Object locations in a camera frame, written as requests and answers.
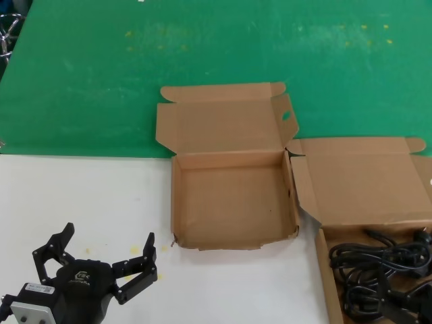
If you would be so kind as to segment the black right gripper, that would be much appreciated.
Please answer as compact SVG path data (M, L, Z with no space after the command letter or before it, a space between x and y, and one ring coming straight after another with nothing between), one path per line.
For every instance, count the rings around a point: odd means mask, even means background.
M409 294L391 289L384 272L379 273L377 287L379 312L393 323L431 323L431 280L424 281L412 291L422 304L411 304Z

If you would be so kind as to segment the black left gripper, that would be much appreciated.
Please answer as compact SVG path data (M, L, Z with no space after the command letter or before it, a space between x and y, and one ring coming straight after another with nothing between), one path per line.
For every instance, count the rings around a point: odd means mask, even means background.
M101 323L110 300L125 304L157 281L155 234L150 232L142 255L111 265L100 261L75 260L65 251L74 235L73 223L53 234L33 251L40 283L25 283L16 298L18 323ZM55 260L62 267L52 279L45 263ZM114 289L115 280L135 275Z

